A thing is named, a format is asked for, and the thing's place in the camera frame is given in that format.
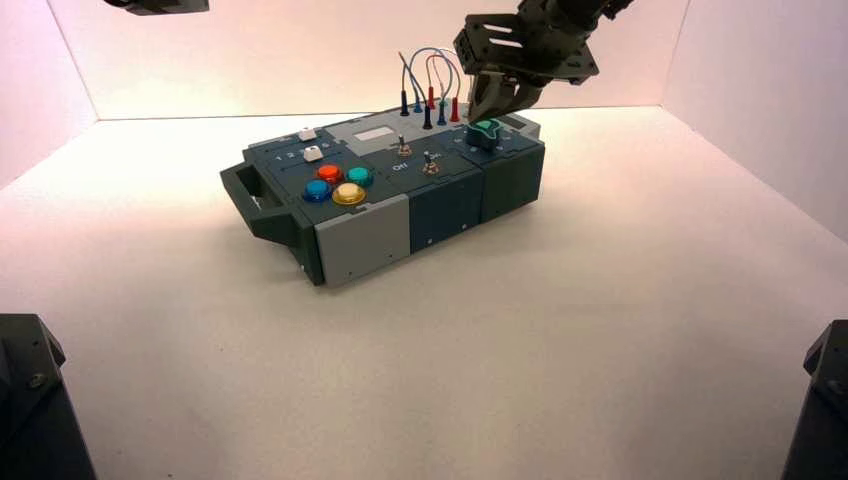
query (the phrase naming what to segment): red button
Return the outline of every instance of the red button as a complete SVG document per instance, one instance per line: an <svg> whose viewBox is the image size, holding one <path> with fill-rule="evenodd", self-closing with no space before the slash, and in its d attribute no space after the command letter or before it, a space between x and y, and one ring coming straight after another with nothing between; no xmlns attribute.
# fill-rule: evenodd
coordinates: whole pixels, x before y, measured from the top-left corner
<svg viewBox="0 0 848 480"><path fill-rule="evenodd" d="M324 165L318 169L318 178L327 183L339 183L342 179L342 171L335 165Z"/></svg>

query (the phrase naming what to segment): screw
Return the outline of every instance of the screw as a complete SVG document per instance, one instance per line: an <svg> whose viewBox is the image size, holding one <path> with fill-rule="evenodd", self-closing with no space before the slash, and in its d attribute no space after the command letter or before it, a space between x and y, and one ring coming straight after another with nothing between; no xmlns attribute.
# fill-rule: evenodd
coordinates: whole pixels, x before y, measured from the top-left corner
<svg viewBox="0 0 848 480"><path fill-rule="evenodd" d="M45 383L47 383L47 375L44 375L43 373L36 373L30 377L27 382L27 388L30 390L38 390L44 386Z"/></svg>

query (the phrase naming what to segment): white push button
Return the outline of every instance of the white push button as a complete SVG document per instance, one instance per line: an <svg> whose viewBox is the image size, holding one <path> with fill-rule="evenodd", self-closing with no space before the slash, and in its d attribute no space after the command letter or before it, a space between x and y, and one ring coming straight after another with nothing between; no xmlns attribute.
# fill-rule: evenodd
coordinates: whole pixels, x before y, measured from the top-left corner
<svg viewBox="0 0 848 480"><path fill-rule="evenodd" d="M318 134L315 133L314 128L304 128L297 134L297 138L299 138L301 142L308 142L318 138Z"/></svg>
<svg viewBox="0 0 848 480"><path fill-rule="evenodd" d="M318 146L306 147L303 150L303 159L307 162L316 162L324 158L324 154L321 153L321 149Z"/></svg>

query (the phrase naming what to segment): white wall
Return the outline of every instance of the white wall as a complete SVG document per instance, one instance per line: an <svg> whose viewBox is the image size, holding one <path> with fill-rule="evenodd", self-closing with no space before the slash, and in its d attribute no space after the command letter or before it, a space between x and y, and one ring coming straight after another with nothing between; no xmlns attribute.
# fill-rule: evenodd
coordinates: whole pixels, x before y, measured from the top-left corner
<svg viewBox="0 0 848 480"><path fill-rule="evenodd" d="M845 0L692 0L664 105L848 240L846 25Z"/></svg>
<svg viewBox="0 0 848 480"><path fill-rule="evenodd" d="M96 115L46 0L0 0L0 187Z"/></svg>
<svg viewBox="0 0 848 480"><path fill-rule="evenodd" d="M212 0L139 18L101 0L51 0L101 118L361 112L396 106L396 52L449 46L469 13L520 0ZM590 45L601 76L542 106L656 105L686 0L639 0Z"/></svg>

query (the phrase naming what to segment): teal button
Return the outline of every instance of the teal button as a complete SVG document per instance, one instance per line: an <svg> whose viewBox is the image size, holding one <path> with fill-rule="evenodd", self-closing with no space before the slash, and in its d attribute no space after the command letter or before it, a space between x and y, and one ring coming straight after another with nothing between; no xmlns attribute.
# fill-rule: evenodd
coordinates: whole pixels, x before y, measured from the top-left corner
<svg viewBox="0 0 848 480"><path fill-rule="evenodd" d="M364 167L351 168L347 172L347 179L351 183L355 183L360 187L367 187L368 185L371 185L371 182L373 181L371 172Z"/></svg>

